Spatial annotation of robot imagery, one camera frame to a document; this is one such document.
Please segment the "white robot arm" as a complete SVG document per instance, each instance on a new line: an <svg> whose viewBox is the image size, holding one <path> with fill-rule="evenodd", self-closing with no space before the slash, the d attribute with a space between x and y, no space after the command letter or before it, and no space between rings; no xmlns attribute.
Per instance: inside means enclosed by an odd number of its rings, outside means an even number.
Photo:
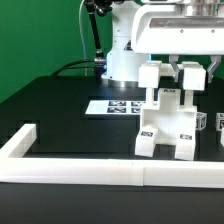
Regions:
<svg viewBox="0 0 224 224"><path fill-rule="evenodd" d="M167 55L175 72L181 55L208 55L212 76L224 56L224 0L126 0L112 5L113 45L106 77L136 83L149 55Z"/></svg>

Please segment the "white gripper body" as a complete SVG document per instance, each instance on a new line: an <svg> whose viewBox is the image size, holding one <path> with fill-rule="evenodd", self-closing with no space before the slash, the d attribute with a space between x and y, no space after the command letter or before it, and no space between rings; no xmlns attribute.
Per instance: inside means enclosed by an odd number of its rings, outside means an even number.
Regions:
<svg viewBox="0 0 224 224"><path fill-rule="evenodd" d="M136 53L224 55L224 4L214 15L188 16L182 4L141 6L132 26Z"/></svg>

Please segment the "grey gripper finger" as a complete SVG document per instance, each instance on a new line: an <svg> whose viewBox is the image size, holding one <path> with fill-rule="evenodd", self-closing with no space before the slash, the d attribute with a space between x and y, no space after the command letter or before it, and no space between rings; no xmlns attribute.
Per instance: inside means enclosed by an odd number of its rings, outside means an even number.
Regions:
<svg viewBox="0 0 224 224"><path fill-rule="evenodd" d="M169 63L172 66L172 69L174 70L174 81L175 82L180 82L181 81L181 70L178 67L178 55L170 55L169 56Z"/></svg>
<svg viewBox="0 0 224 224"><path fill-rule="evenodd" d="M218 68L218 66L221 63L221 55L212 55L210 57L211 59L211 64L207 68L207 74L208 74L208 81L211 82L213 79L213 73L215 70Z"/></svg>

